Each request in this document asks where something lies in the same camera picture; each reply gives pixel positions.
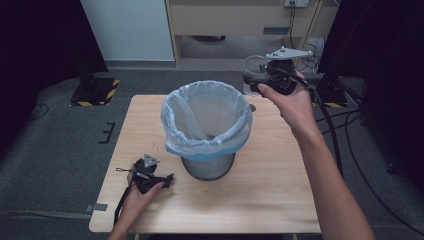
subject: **gray trash can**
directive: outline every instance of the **gray trash can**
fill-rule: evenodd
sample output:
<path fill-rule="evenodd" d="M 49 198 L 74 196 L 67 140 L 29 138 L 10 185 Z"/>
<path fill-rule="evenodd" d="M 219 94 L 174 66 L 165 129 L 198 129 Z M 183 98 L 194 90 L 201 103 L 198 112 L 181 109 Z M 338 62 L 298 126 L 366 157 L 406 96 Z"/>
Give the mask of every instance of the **gray trash can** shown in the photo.
<path fill-rule="evenodd" d="M 181 156 L 187 172 L 216 180 L 230 169 L 249 138 L 252 112 L 234 87 L 206 80 L 169 94 L 161 111 L 166 150 Z"/>

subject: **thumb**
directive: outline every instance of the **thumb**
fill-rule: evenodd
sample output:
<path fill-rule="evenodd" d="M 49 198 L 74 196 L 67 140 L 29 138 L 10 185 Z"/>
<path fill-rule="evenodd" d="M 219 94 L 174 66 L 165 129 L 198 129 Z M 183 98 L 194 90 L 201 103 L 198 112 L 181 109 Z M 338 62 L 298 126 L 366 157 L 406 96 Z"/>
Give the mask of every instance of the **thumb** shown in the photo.
<path fill-rule="evenodd" d="M 156 183 L 146 194 L 144 194 L 144 196 L 147 198 L 153 198 L 153 196 L 162 189 L 163 184 L 164 182 Z"/>
<path fill-rule="evenodd" d="M 258 88 L 261 91 L 262 95 L 264 95 L 264 97 L 271 100 L 271 102 L 273 102 L 274 104 L 276 104 L 278 102 L 278 99 L 281 98 L 282 96 L 281 94 L 277 93 L 276 91 L 274 91 L 274 89 L 272 89 L 270 86 L 266 84 L 260 83 L 258 84 Z"/>

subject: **strap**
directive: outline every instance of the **strap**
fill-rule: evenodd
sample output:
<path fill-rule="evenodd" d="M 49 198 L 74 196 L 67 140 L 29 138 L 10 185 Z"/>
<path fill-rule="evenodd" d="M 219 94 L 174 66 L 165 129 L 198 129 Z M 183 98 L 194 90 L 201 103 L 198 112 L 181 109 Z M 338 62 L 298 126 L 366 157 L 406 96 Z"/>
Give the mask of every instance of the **strap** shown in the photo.
<path fill-rule="evenodd" d="M 121 212 L 122 209 L 122 205 L 125 202 L 125 199 L 127 198 L 128 194 L 130 193 L 131 187 L 133 185 L 130 184 L 124 191 L 124 193 L 122 194 L 121 200 L 119 200 L 118 206 L 116 207 L 115 210 L 115 219 L 113 220 L 113 225 L 116 224 L 116 222 L 118 222 L 118 218 L 119 218 L 119 213 Z"/>

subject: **gray floor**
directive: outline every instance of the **gray floor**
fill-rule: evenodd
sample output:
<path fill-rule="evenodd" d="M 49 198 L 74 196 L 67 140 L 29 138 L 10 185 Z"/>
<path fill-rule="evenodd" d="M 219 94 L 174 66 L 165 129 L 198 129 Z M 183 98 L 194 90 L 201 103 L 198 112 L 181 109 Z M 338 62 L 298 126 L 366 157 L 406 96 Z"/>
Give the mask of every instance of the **gray floor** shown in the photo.
<path fill-rule="evenodd" d="M 237 49 L 233 48 L 233 40 L 239 42 Z M 1 161 L 0 211 L 3 215 L 12 211 L 15 215 L 0 217 L 1 239 L 105 239 L 105 234 L 89 231 L 89 220 L 78 218 L 89 217 L 85 207 L 97 200 L 131 97 L 168 94 L 179 86 L 205 79 L 220 80 L 241 90 L 243 56 L 263 54 L 280 47 L 277 46 L 278 39 L 266 39 L 264 45 L 272 45 L 272 42 L 275 46 L 254 51 L 249 46 L 252 42 L 260 46 L 260 40 L 246 40 L 245 48 L 241 46 L 242 39 L 227 37 L 225 41 L 211 44 L 203 38 L 192 38 L 188 42 L 191 47 L 185 46 L 191 49 L 186 48 L 187 58 L 183 58 L 176 69 L 111 69 L 110 75 L 120 79 L 121 83 L 108 106 L 70 107 L 69 99 L 78 79 L 45 89 L 39 96 L 39 103 L 44 105 L 34 109 L 31 117 L 34 120 L 28 121 Z M 218 51 L 231 54 L 219 55 Z M 208 58 L 211 52 L 217 54 L 213 59 Z M 310 70 L 305 73 L 315 78 Z M 336 114 L 353 109 L 356 106 L 349 102 L 348 108 L 329 109 L 329 112 Z M 315 114 L 317 119 L 322 117 L 318 109 Z M 343 124 L 344 120 L 345 115 L 334 117 L 334 124 Z M 99 144 L 106 139 L 103 131 L 110 129 L 108 123 L 116 123 L 110 142 Z M 323 131 L 327 129 L 324 121 L 319 122 L 319 126 Z M 403 220 L 424 231 L 423 197 L 406 177 L 387 174 L 385 157 L 360 120 L 350 124 L 348 131 L 358 164 L 375 193 Z M 354 164 L 344 128 L 339 128 L 337 134 L 344 177 L 378 239 L 423 239 L 396 220 L 376 200 Z M 17 211 L 73 213 L 77 214 L 77 219 L 17 217 Z M 312 238 L 303 236 L 300 239 Z"/>

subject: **plastic bag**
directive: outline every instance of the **plastic bag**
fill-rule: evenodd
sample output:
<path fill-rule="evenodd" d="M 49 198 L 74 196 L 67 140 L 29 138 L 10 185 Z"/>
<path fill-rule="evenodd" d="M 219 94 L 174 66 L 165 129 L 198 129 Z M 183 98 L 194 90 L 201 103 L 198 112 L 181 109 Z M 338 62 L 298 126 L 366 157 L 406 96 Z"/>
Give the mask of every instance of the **plastic bag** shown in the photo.
<path fill-rule="evenodd" d="M 161 111 L 166 150 L 190 160 L 237 152 L 249 138 L 252 112 L 234 87 L 206 80 L 170 93 Z"/>

